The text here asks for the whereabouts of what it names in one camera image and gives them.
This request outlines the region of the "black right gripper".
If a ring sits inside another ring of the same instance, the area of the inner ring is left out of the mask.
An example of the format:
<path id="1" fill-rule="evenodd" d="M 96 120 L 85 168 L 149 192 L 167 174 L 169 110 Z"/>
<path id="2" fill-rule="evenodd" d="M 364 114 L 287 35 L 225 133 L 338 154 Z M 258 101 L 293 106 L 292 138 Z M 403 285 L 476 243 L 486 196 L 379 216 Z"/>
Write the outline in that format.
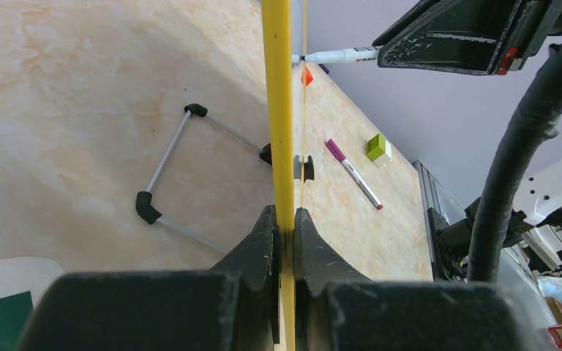
<path id="1" fill-rule="evenodd" d="M 562 36 L 562 0 L 419 1 L 378 36 L 380 68 L 506 75 Z"/>

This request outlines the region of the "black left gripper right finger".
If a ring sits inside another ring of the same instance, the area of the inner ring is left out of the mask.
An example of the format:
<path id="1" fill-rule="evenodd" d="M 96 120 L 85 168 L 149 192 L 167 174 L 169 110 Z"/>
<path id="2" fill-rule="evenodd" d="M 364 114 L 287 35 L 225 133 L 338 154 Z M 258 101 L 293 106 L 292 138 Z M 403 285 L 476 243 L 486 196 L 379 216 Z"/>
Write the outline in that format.
<path id="1" fill-rule="evenodd" d="M 338 287 L 370 279 L 347 262 L 318 233 L 306 208 L 295 215 L 293 265 L 296 282 L 297 350 L 340 350 L 340 329 L 348 321 Z"/>

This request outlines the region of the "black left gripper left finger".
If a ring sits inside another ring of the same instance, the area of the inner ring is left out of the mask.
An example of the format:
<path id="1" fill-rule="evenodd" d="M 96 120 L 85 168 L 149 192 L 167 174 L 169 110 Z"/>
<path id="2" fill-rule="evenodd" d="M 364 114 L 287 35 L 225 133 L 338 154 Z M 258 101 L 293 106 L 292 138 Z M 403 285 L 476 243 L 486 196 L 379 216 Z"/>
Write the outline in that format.
<path id="1" fill-rule="evenodd" d="M 209 270 L 239 278 L 232 345 L 280 343 L 280 253 L 274 205 L 266 206 L 250 233 Z"/>

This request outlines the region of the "blue capped marker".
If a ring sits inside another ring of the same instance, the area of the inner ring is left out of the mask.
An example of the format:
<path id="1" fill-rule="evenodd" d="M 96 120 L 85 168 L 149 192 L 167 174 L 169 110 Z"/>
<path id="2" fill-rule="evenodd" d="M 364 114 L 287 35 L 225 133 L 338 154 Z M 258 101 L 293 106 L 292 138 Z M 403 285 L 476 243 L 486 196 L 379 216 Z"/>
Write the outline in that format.
<path id="1" fill-rule="evenodd" d="M 297 65 L 301 61 L 312 62 L 315 64 L 337 64 L 374 61 L 378 57 L 382 45 L 359 48 L 346 48 L 342 50 L 328 50 L 310 53 L 306 55 L 292 55 L 292 65 Z"/>

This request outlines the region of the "yellow framed whiteboard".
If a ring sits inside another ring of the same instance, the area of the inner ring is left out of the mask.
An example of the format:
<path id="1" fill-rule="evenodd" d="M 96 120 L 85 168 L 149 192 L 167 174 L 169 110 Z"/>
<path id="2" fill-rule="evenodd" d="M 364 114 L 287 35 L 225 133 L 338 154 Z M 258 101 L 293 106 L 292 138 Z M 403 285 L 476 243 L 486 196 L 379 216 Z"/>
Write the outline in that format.
<path id="1" fill-rule="evenodd" d="M 274 195 L 280 233 L 280 289 L 285 345 L 287 350 L 296 350 L 291 2 L 262 1 L 261 14 Z"/>

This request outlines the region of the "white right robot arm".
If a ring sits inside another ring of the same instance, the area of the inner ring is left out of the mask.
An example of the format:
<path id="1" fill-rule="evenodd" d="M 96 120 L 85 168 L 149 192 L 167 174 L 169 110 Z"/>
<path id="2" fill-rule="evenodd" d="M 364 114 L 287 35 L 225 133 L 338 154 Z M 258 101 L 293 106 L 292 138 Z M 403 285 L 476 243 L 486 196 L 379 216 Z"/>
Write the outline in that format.
<path id="1" fill-rule="evenodd" d="M 562 36 L 562 1 L 420 1 L 373 44 L 381 68 L 491 76 L 521 69 L 550 36 Z M 436 279 L 495 281 L 500 251 L 527 241 L 562 208 L 562 162 L 525 176 L 538 147 L 556 137 L 561 115 L 562 43 L 550 46 L 516 107 L 465 218 L 441 227 L 428 209 Z"/>

